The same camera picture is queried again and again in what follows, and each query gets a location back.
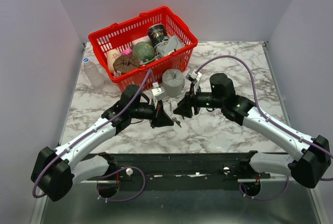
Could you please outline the pink small box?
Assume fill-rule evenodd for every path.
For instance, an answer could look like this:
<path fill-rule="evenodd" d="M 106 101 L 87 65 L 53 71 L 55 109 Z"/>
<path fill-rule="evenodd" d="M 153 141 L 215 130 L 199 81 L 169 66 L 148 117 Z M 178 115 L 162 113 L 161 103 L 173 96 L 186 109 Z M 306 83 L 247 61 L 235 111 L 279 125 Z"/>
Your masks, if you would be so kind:
<path fill-rule="evenodd" d="M 122 53 L 121 55 L 129 55 L 132 53 L 132 49 L 131 48 L 126 48 Z"/>

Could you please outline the green round melon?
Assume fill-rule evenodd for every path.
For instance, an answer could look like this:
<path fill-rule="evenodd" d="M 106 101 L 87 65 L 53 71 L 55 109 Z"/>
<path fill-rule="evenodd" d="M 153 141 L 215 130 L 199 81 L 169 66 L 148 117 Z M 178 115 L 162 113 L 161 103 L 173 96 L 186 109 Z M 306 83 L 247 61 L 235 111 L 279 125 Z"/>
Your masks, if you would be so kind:
<path fill-rule="evenodd" d="M 150 61 L 155 57 L 155 51 L 148 42 L 138 42 L 132 48 L 132 55 L 142 62 Z"/>

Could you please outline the brown fabric pouch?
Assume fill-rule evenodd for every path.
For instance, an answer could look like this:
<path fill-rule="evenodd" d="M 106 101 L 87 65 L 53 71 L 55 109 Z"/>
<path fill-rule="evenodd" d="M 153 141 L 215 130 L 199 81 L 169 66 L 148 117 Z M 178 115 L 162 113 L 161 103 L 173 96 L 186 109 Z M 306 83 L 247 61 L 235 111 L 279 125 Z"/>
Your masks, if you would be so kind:
<path fill-rule="evenodd" d="M 137 57 L 132 54 L 122 55 L 118 57 L 114 63 L 113 68 L 116 73 L 125 74 L 140 67 Z"/>

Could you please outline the clear plastic water bottle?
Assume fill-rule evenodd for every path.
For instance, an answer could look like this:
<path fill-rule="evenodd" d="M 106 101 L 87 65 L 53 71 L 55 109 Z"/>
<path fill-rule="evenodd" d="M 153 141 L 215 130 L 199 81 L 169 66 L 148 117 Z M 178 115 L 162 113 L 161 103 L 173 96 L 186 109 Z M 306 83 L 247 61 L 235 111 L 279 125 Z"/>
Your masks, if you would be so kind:
<path fill-rule="evenodd" d="M 83 59 L 84 72 L 87 75 L 92 86 L 96 89 L 100 89 L 104 86 L 104 79 L 99 72 L 95 63 L 90 61 L 89 58 Z"/>

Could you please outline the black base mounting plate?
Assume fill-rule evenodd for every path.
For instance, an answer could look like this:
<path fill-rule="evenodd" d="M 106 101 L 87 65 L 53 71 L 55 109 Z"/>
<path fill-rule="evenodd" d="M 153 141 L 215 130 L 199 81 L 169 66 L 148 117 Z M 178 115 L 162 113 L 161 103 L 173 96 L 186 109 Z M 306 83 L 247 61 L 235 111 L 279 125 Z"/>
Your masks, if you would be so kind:
<path fill-rule="evenodd" d="M 119 180 L 120 190 L 185 191 L 236 190 L 238 181 L 269 179 L 249 165 L 248 153 L 111 154 L 101 153 L 108 168 L 94 176 L 100 184 Z"/>

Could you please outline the brass padlock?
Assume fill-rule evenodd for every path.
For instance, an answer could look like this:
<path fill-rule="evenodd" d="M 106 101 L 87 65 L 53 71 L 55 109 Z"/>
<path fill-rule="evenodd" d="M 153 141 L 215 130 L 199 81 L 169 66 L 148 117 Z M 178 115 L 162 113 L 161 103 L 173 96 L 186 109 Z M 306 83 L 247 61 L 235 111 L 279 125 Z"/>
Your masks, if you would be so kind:
<path fill-rule="evenodd" d="M 165 100 L 164 103 L 167 103 L 169 105 L 169 111 L 170 113 L 173 113 L 173 105 L 170 100 Z"/>

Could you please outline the black printed can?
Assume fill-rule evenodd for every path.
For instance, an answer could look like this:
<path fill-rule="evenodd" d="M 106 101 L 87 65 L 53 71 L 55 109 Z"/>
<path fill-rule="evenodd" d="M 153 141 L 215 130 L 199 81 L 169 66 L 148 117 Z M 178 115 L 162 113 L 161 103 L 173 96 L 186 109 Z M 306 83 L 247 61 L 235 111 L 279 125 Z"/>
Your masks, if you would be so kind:
<path fill-rule="evenodd" d="M 147 35 L 150 38 L 151 44 L 154 49 L 159 44 L 167 42 L 170 38 L 164 24 L 162 23 L 154 24 L 153 26 L 151 26 L 147 31 Z"/>

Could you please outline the red plastic shopping basket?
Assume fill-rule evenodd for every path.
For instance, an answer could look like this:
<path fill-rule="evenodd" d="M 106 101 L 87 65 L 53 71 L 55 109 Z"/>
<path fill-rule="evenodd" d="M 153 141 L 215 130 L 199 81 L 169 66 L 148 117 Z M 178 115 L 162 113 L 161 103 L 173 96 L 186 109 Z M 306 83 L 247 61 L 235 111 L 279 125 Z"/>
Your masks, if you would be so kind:
<path fill-rule="evenodd" d="M 162 81 L 169 69 L 185 71 L 198 40 L 185 22 L 162 6 L 91 33 L 88 39 L 110 80 L 124 90 L 148 70 Z"/>

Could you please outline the grey wrapped bundle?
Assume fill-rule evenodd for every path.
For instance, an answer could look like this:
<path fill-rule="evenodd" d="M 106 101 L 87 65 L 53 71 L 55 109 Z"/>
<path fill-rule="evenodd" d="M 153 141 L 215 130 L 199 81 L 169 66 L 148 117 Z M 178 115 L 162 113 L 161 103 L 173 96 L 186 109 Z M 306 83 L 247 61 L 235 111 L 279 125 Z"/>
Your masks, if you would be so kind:
<path fill-rule="evenodd" d="M 185 47 L 185 44 L 176 35 L 171 36 L 167 41 L 164 41 L 157 45 L 157 56 L 159 58 L 166 57 L 183 47 Z"/>

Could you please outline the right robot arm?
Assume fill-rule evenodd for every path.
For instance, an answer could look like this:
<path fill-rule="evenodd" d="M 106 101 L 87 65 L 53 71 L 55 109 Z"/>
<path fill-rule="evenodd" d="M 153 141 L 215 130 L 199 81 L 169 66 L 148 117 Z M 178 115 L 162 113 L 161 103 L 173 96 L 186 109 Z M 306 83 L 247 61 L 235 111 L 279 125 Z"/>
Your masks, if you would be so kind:
<path fill-rule="evenodd" d="M 212 75 L 211 91 L 203 92 L 199 86 L 201 76 L 195 71 L 186 76 L 191 81 L 190 89 L 173 111 L 176 115 L 191 118 L 201 108 L 220 109 L 228 120 L 256 131 L 286 152 L 285 155 L 255 152 L 239 165 L 243 177 L 272 172 L 291 176 L 306 188 L 317 186 L 331 164 L 325 137 L 313 138 L 271 117 L 255 102 L 237 95 L 232 80 L 224 73 Z"/>

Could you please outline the grey taped cylinder roll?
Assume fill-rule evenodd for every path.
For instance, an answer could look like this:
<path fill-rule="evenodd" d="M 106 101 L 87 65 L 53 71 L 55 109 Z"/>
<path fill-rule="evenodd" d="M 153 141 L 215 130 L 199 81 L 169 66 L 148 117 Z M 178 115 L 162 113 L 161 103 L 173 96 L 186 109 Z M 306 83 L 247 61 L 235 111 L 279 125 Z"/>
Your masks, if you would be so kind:
<path fill-rule="evenodd" d="M 169 97 L 181 94 L 185 85 L 183 73 L 178 69 L 168 69 L 162 75 L 162 86 Z"/>

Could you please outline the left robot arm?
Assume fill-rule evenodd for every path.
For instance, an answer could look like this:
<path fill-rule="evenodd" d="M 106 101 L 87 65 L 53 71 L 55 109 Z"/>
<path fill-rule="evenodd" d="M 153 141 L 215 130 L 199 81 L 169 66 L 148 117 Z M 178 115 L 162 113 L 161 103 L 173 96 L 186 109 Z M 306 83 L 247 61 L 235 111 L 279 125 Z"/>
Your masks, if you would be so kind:
<path fill-rule="evenodd" d="M 43 148 L 36 159 L 31 181 L 33 191 L 42 190 L 53 202 L 63 198 L 76 182 L 93 177 L 105 180 L 115 175 L 115 166 L 103 155 L 85 157 L 103 142 L 127 128 L 132 119 L 149 120 L 152 128 L 172 126 L 173 120 L 163 109 L 165 89 L 153 84 L 152 101 L 141 102 L 144 94 L 138 85 L 129 85 L 120 99 L 105 110 L 101 117 L 72 141 L 55 149 Z"/>

